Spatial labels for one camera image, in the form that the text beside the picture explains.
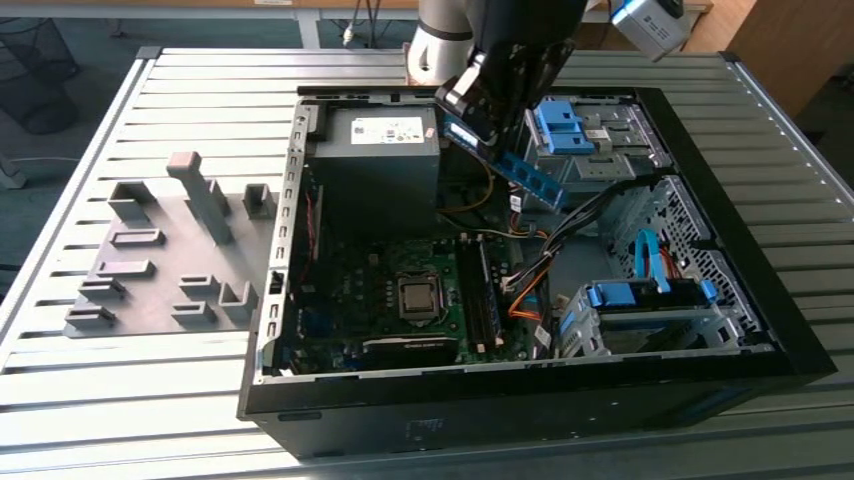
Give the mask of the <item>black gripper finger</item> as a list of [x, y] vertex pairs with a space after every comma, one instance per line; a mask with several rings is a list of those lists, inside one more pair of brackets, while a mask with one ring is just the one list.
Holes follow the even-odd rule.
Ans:
[[503, 76], [507, 83], [499, 104], [500, 129], [496, 149], [500, 153], [515, 149], [524, 112], [539, 104], [573, 49], [573, 42], [512, 46], [508, 70]]
[[507, 55], [473, 51], [465, 70], [436, 91], [436, 103], [468, 137], [501, 146], [507, 135]]

